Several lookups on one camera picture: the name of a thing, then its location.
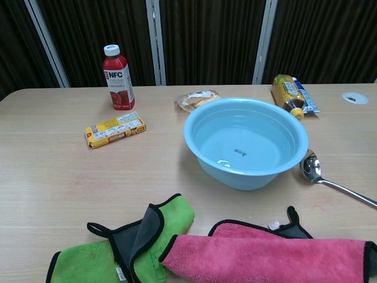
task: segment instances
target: curtain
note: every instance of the curtain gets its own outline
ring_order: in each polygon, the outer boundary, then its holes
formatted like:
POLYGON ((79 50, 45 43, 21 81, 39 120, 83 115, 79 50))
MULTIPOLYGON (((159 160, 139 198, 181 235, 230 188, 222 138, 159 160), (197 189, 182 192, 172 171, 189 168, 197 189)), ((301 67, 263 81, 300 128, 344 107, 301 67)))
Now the curtain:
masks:
POLYGON ((155 85, 144 0, 38 0, 71 87, 106 86, 104 46, 118 44, 133 85, 155 85))
POLYGON ((250 84, 264 5, 160 0, 167 84, 250 84))
POLYGON ((376 59, 377 1, 279 0, 262 83, 372 83, 376 59))
POLYGON ((0 100, 23 88, 59 87, 24 0, 0 1, 0 100))

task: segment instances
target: metal spoon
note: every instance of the metal spoon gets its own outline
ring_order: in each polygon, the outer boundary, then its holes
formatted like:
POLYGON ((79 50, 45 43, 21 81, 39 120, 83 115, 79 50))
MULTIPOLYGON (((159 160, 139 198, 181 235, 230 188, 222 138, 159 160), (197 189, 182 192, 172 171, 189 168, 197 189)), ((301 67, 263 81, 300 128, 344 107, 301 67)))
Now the metal spoon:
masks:
POLYGON ((317 158, 317 155, 310 149, 307 150, 305 157, 300 162, 300 170, 305 179, 310 183, 328 185, 330 187, 333 187, 334 189, 341 190, 351 196, 354 196, 355 198, 358 198, 359 200, 373 206, 374 208, 377 208, 377 201, 322 178, 320 174, 319 159, 317 158))

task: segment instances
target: microfiber towel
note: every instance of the microfiber towel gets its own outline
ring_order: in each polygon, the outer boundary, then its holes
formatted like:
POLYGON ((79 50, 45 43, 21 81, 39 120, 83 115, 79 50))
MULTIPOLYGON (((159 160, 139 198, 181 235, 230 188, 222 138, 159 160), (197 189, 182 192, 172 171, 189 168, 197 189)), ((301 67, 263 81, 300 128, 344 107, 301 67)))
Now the microfiber towel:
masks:
POLYGON ((53 256, 46 283, 119 283, 117 268, 109 241, 73 246, 53 256))
POLYGON ((193 282, 358 283, 377 275, 373 242, 311 239, 293 207, 288 214, 294 220, 278 231, 226 220, 208 237, 173 236, 159 260, 193 282))
POLYGON ((193 220, 194 210, 181 194, 176 194, 159 205, 149 204, 142 220, 116 230, 92 222, 87 227, 109 239, 114 259, 128 282, 164 283, 168 270, 158 258, 171 237, 186 233, 193 220))

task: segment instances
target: plastic bowl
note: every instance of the plastic bowl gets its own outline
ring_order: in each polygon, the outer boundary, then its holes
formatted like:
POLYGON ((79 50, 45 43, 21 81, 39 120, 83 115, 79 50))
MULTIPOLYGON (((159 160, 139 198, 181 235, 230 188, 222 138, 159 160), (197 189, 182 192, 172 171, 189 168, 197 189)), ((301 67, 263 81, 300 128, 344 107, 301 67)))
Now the plastic bowl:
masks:
POLYGON ((195 109, 184 138, 207 174, 239 190, 265 186, 297 165, 308 148, 300 121, 252 98, 223 98, 195 109))

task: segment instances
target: yellow bottle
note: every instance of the yellow bottle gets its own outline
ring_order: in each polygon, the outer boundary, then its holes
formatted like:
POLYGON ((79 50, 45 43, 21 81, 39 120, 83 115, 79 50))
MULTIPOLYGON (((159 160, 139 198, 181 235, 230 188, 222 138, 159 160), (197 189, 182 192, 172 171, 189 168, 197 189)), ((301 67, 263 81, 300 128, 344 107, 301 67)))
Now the yellow bottle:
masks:
POLYGON ((277 75, 273 79, 272 96, 279 107, 294 115, 298 120, 304 118, 302 107, 305 98, 290 75, 277 75))

